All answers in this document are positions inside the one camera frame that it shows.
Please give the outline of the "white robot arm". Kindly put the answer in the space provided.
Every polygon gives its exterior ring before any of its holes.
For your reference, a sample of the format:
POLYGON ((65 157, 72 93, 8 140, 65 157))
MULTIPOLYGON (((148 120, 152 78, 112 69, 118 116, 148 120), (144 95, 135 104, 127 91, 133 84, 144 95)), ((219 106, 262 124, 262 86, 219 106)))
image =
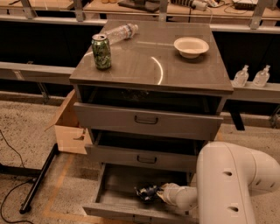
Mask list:
POLYGON ((280 164, 240 145, 211 142, 200 151, 196 186, 167 183, 157 195, 181 211, 199 209, 199 224, 256 224, 252 195, 280 186, 280 164))

